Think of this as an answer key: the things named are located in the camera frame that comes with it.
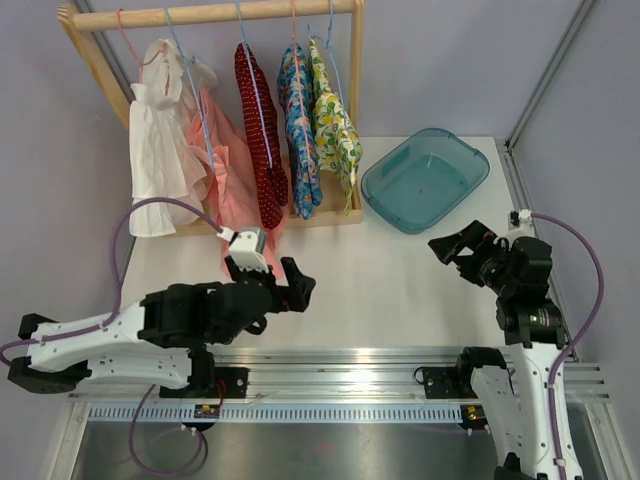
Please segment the pink hanger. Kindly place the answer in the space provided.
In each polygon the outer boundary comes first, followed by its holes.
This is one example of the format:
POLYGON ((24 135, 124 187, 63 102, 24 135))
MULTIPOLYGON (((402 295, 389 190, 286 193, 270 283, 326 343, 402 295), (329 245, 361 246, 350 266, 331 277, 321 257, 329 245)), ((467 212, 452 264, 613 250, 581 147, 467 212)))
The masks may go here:
POLYGON ((293 50, 293 58, 294 58, 294 67, 295 67, 295 76, 296 76, 296 88, 298 91, 298 96, 300 98, 300 111, 301 111, 301 122, 302 122, 302 130, 304 133, 304 140, 305 140, 305 150, 307 152, 307 154, 309 155, 310 158, 310 154, 312 153, 312 149, 311 149, 311 145, 310 145, 310 141, 309 141, 309 135, 307 132, 307 127, 309 126, 309 119, 308 116, 306 114, 306 110, 305 110, 305 105, 304 105, 304 95, 303 95, 303 91, 302 91, 302 83, 301 83, 301 76, 300 76, 300 63, 299 63, 299 56, 298 56, 298 50, 297 50, 297 24, 296 24, 296 6, 295 6, 295 1, 291 0, 290 1, 290 6, 291 6, 291 18, 292 18, 292 50, 293 50))
POLYGON ((121 19, 121 14, 123 12, 122 8, 119 8, 116 11, 116 22, 117 22, 117 28, 118 31, 122 37, 122 39, 124 40, 128 51, 131 53, 131 55, 133 56, 136 65, 137 65, 137 70, 138 70, 138 83, 142 83, 143 82, 143 72, 144 72, 144 68, 146 66, 146 64, 142 61, 142 59, 140 58, 140 56, 137 54, 135 48, 133 47, 131 41, 129 40, 128 35, 125 32, 123 23, 122 23, 122 19, 121 19))

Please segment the red polka dot skirt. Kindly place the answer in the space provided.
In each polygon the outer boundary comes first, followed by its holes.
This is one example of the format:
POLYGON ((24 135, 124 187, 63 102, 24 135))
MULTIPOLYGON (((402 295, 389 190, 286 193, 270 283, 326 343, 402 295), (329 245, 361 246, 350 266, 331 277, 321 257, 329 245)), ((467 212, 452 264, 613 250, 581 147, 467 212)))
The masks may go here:
POLYGON ((266 230, 274 230, 286 216, 285 208, 289 203, 289 179, 280 155, 276 108, 271 98, 264 72, 258 65, 250 48, 249 52, 257 77, 260 99, 266 119, 269 145, 273 156, 273 168, 271 170, 268 167, 254 91, 241 43, 237 46, 234 54, 235 76, 241 97, 246 139, 257 187, 260 219, 266 230))

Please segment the light blue hanger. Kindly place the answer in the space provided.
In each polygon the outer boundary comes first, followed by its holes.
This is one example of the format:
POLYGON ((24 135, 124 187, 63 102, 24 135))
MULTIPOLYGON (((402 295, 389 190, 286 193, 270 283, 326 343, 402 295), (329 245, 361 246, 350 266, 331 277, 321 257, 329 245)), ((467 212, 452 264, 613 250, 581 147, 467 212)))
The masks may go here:
POLYGON ((249 45, 248 45, 248 42, 247 42, 245 30, 244 30, 244 24, 243 24, 243 18, 242 18, 242 13, 241 13, 240 1, 239 0, 235 0, 234 1, 234 5, 235 5, 237 20, 238 20, 239 27, 240 27, 240 32, 241 32, 241 44, 242 44, 242 48, 243 48, 243 51, 244 51, 244 54, 245 54, 245 57, 246 57, 248 70, 249 70, 249 74, 250 74, 250 78, 251 78, 251 83, 252 83, 252 87, 253 87, 253 91, 254 91, 255 101, 256 101, 256 108, 257 108, 259 119, 260 119, 263 143, 264 143, 264 147, 265 147, 265 151, 266 151, 266 155, 267 155, 267 159, 268 159, 268 167, 271 170, 273 168, 273 156, 272 156, 271 148, 270 148, 270 145, 269 145, 269 137, 268 137, 268 134, 267 134, 267 128, 266 128, 266 123, 265 123, 266 119, 265 119, 265 115, 264 115, 264 110, 262 108, 262 102, 261 102, 261 99, 260 99, 260 92, 259 92, 259 89, 258 89, 257 77, 256 77, 256 74, 255 74, 255 70, 253 68, 252 61, 251 61, 251 55, 250 55, 250 52, 249 52, 249 45))
POLYGON ((208 156, 208 160, 209 160, 209 165, 211 167, 212 172, 215 173, 215 162, 214 162, 214 151, 213 151, 213 147, 211 145, 211 138, 210 138, 210 132, 209 132, 209 128, 208 128, 208 124, 207 124, 207 117, 206 117, 206 113, 205 113, 205 109, 204 109, 204 105, 199 93, 199 89, 196 87, 195 81, 194 81, 194 77, 191 71, 191 67, 190 65, 193 63, 191 60, 189 60, 187 58, 187 56, 184 53, 184 50, 182 49, 182 46, 179 42, 178 36, 175 32, 175 29, 173 27, 173 23, 171 21, 171 16, 169 13, 169 8, 168 6, 164 6, 163 7, 163 12, 164 12, 164 16, 165 19, 167 21, 167 25, 169 27, 171 36, 173 38, 173 41, 176 45, 176 48, 179 52, 179 55, 182 59, 182 62, 184 64, 185 67, 185 71, 187 74, 187 78, 191 87, 191 91, 194 97, 194 100, 196 102, 196 106, 197 106, 197 110, 198 110, 198 114, 201 120, 201 128, 203 131, 203 135, 204 135, 204 140, 205 140, 205 146, 206 146, 206 151, 207 151, 207 156, 208 156))
POLYGON ((311 26, 310 23, 307 24, 307 31, 308 31, 308 36, 309 36, 309 55, 308 55, 308 60, 309 60, 309 70, 310 73, 312 75, 312 88, 313 88, 313 101, 316 101, 317 98, 320 97, 320 95, 323 93, 323 87, 319 84, 319 81, 321 80, 321 75, 319 73, 316 73, 314 68, 316 66, 316 64, 314 63, 315 59, 322 59, 322 56, 319 53, 318 47, 317 47, 317 42, 323 42, 324 43, 324 49, 326 54, 329 57, 329 60, 331 61, 331 65, 333 67, 334 70, 334 74, 335 74, 335 80, 337 82, 337 87, 338 87, 338 94, 339 94, 339 99, 340 99, 340 105, 342 107, 343 110, 343 115, 342 117, 344 118, 344 120, 347 120, 349 118, 345 108, 344 108, 344 96, 343 96, 343 90, 342 90, 342 85, 341 85, 341 79, 340 79, 340 73, 339 73, 339 69, 337 67, 335 58, 334 58, 334 54, 333 54, 333 23, 334 23, 334 4, 332 0, 328 1, 329 4, 329 25, 327 28, 327 35, 326 35, 326 39, 323 39, 322 37, 318 36, 313 27, 311 26))

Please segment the aluminium frame post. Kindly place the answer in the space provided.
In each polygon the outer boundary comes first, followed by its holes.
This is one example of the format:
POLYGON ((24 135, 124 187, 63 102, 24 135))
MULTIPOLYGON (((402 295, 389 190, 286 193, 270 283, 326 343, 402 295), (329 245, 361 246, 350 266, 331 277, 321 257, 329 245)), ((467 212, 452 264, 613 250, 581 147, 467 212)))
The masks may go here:
POLYGON ((516 145, 534 117, 539 104, 547 93, 547 90, 554 82, 565 58, 570 53, 572 46, 581 33, 585 23, 598 4, 598 0, 581 0, 579 2, 558 44, 556 45, 553 54, 547 62, 542 75, 529 96, 522 113, 519 115, 510 134, 505 139, 504 145, 509 154, 514 152, 516 145))

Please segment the pink skirt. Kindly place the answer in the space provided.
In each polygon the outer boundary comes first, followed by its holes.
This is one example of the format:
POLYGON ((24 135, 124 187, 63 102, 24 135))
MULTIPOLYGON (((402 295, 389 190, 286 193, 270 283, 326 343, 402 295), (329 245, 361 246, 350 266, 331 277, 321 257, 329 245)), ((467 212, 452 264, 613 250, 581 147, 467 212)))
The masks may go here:
POLYGON ((199 96, 206 120, 195 116, 186 140, 206 171, 209 216, 236 231, 259 227, 257 187, 246 135, 229 120, 206 87, 199 88, 199 96))

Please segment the yellow lemon print skirt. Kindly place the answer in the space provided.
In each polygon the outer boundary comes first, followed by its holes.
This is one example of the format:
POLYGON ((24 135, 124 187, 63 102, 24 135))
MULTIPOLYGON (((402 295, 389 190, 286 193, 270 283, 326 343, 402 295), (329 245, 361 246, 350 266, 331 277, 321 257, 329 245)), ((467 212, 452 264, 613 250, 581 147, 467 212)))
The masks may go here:
POLYGON ((352 210, 352 195, 363 149, 351 118, 338 93, 331 87, 326 65, 316 41, 309 39, 308 68, 313 88, 312 131, 321 170, 331 171, 339 180, 343 214, 352 210))

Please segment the blue floral skirt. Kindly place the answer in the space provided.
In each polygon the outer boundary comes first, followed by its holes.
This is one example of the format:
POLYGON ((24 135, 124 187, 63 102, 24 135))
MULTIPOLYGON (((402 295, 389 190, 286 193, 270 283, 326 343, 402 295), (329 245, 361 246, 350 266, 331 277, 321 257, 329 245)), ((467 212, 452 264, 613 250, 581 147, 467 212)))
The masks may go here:
POLYGON ((277 77, 278 101, 284 113, 284 131, 289 151, 291 168, 293 208, 295 214, 309 220, 314 208, 321 205, 323 193, 318 173, 318 159, 315 151, 315 140, 311 126, 311 74, 306 65, 306 55, 301 46, 297 45, 304 105, 309 119, 307 132, 312 149, 309 155, 305 150, 304 133, 302 130, 300 98, 296 88, 296 76, 292 44, 285 50, 279 74, 277 77))

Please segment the black mounting plate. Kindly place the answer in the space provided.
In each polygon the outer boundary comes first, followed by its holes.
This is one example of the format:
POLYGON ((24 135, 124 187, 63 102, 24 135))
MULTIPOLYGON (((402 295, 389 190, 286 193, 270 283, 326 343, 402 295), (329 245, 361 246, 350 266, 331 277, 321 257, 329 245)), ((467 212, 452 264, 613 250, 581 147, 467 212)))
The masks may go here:
POLYGON ((216 367, 213 384, 200 390, 191 385, 177 390, 161 387, 159 396, 163 399, 245 399, 249 373, 245 367, 216 367))
POLYGON ((421 366, 413 371, 412 378, 430 400, 478 399, 471 388, 471 373, 472 369, 463 371, 453 366, 421 366))

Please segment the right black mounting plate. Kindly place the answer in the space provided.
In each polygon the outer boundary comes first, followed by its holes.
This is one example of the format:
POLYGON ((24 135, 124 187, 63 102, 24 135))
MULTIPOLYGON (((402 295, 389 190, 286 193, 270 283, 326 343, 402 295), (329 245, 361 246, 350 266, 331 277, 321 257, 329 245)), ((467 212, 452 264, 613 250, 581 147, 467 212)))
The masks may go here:
POLYGON ((471 373, 472 369, 463 371, 453 366, 421 366, 413 371, 412 378, 430 400, 478 399, 471 388, 471 373))

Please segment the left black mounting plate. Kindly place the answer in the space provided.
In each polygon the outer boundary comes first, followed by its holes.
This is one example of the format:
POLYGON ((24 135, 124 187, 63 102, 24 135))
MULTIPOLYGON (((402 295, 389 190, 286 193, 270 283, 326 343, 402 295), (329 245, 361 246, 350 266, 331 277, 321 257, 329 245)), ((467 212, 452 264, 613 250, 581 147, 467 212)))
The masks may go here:
POLYGON ((249 373, 245 367, 216 367, 213 384, 200 390, 191 385, 177 390, 161 387, 159 396, 163 399, 245 399, 249 373))

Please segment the white skirt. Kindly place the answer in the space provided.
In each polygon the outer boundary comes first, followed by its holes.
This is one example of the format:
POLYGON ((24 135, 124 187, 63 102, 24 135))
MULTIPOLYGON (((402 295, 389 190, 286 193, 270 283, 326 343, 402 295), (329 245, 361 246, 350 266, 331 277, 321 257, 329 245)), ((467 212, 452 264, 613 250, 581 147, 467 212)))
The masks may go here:
POLYGON ((200 118, 174 42, 159 39, 144 55, 141 78, 131 85, 129 152, 132 198, 179 200, 198 210, 211 188, 208 155, 191 150, 186 132, 200 118))

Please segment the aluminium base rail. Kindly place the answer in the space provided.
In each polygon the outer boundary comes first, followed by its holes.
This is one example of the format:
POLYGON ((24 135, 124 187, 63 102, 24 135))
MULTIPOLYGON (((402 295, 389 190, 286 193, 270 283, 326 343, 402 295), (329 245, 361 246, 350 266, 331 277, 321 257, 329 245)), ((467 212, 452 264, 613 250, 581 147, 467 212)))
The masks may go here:
MULTIPOLYGON (((216 366, 249 370, 247 401, 408 403, 425 399, 413 372, 418 367, 453 366, 462 347, 341 348, 274 350, 213 347, 216 366)), ((609 388, 596 363, 565 364, 570 401, 609 403, 609 388)), ((147 384, 80 385, 71 399, 136 399, 147 384)))

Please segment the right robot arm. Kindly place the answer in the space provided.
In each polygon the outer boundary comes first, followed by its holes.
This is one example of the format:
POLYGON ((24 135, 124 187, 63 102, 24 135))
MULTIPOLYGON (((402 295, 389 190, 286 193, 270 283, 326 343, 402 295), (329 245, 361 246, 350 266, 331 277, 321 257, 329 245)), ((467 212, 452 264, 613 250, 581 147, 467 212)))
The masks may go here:
POLYGON ((476 396, 494 440, 496 479, 581 479, 564 391, 562 314, 548 295, 552 248, 518 221, 499 236, 479 221, 429 241, 438 260, 496 295, 506 349, 466 347, 456 389, 476 396))

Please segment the wooden clothes rack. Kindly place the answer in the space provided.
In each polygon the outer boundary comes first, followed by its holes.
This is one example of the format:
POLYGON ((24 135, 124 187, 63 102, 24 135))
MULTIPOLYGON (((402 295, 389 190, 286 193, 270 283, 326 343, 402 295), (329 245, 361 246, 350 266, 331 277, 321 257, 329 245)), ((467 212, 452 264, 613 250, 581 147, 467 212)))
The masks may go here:
POLYGON ((83 58, 97 85, 109 101, 125 128, 129 127, 130 100, 125 86, 115 76, 115 68, 106 59, 103 49, 93 34, 109 30, 137 29, 226 23, 242 20, 263 20, 334 14, 351 16, 350 68, 348 87, 348 114, 358 123, 360 106, 361 67, 364 31, 363 1, 250 1, 239 7, 232 3, 209 4, 116 11, 82 13, 72 4, 61 5, 57 18, 79 55, 83 58))

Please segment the teal plastic basin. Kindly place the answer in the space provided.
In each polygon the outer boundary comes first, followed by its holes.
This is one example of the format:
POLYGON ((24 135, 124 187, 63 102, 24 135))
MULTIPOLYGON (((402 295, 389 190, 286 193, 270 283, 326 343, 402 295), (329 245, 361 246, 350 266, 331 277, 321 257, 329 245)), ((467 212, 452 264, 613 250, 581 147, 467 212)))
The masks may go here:
POLYGON ((405 234, 436 225, 489 175, 480 150, 441 128, 423 129, 372 165, 362 176, 362 198, 405 234))

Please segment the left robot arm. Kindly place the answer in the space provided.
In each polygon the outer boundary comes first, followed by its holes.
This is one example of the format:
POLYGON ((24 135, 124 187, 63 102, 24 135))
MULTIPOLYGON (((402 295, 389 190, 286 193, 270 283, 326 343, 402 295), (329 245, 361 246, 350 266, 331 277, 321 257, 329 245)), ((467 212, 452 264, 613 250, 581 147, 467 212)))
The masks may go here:
POLYGON ((66 323, 25 315, 17 343, 27 350, 8 361, 8 380, 34 394, 101 383, 155 385, 163 398, 226 396, 231 380, 210 346, 262 334, 270 314, 304 312, 316 281, 291 257, 281 260, 283 285, 271 271, 225 263, 228 283, 172 284, 116 313, 66 323))

